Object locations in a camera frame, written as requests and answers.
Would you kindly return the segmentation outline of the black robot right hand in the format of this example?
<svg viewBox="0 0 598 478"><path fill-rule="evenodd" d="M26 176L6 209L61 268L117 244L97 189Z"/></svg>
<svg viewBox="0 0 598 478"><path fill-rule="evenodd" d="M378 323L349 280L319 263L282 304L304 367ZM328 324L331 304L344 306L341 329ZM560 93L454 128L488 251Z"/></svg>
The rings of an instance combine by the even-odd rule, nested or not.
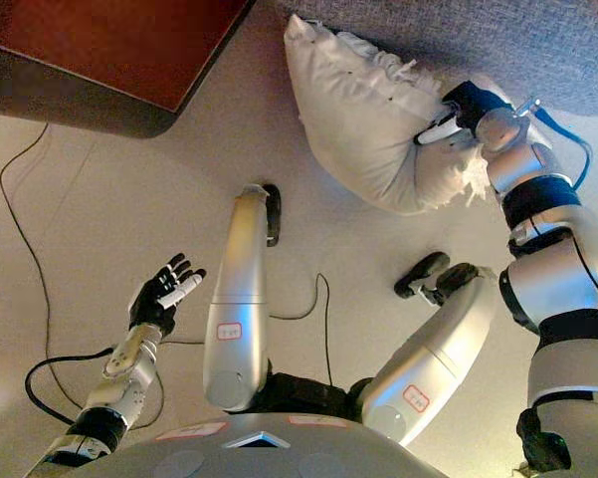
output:
<svg viewBox="0 0 598 478"><path fill-rule="evenodd" d="M471 81L462 82L446 93L441 103L449 108L439 119L434 119L413 141L416 145L431 144L466 129L476 131L486 113L496 109L512 110L511 103L490 90L483 90Z"/></svg>

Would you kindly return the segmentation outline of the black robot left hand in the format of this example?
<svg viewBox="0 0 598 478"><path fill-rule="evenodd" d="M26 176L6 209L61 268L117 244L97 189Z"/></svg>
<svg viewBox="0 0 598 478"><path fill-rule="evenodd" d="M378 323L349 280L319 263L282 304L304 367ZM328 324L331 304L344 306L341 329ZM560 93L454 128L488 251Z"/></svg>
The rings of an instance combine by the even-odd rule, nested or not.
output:
<svg viewBox="0 0 598 478"><path fill-rule="evenodd" d="M206 275L205 269L194 270L186 256L177 253L141 286L131 301L129 328L152 325L159 329L162 338L169 336L175 328L178 304L203 282Z"/></svg>

